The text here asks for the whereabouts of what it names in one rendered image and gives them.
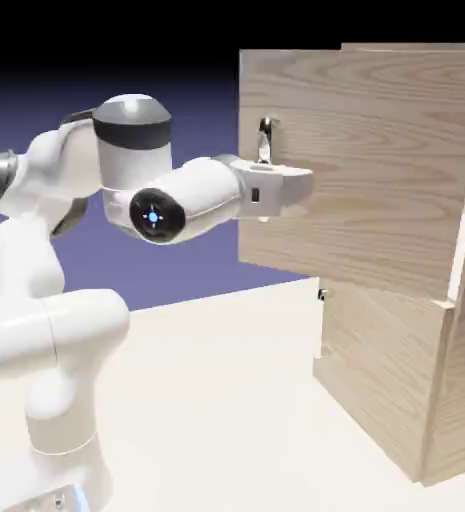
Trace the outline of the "large light wood door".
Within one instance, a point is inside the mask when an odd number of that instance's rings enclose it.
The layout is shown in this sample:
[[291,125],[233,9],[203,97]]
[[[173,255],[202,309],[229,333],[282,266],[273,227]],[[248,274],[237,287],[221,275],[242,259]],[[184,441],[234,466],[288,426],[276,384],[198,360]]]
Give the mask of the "large light wood door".
[[245,50],[239,146],[278,120],[308,200],[239,228],[243,261],[443,300],[465,196],[465,50]]

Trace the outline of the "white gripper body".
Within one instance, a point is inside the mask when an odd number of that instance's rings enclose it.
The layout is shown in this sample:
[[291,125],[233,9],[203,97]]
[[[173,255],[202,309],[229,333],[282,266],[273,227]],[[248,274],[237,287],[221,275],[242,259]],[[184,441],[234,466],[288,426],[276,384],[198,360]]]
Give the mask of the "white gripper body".
[[314,178],[309,169],[247,162],[243,179],[252,209],[282,209],[306,200]]

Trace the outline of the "curved silver door handle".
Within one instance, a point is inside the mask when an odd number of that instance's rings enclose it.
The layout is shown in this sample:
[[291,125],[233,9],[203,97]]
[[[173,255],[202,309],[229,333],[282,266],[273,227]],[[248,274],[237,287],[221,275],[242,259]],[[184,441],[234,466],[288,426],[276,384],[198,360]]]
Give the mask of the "curved silver door handle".
[[257,162],[262,164],[272,164],[274,159],[274,147],[276,140],[276,131],[280,125],[277,117],[262,117],[257,130]]

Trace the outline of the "small light wood door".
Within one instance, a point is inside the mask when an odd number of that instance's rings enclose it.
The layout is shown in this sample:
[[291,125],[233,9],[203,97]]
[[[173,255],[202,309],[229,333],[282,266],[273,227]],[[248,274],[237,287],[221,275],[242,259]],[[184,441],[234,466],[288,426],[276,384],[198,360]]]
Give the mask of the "small light wood door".
[[324,280],[313,374],[413,482],[423,470],[455,305]]

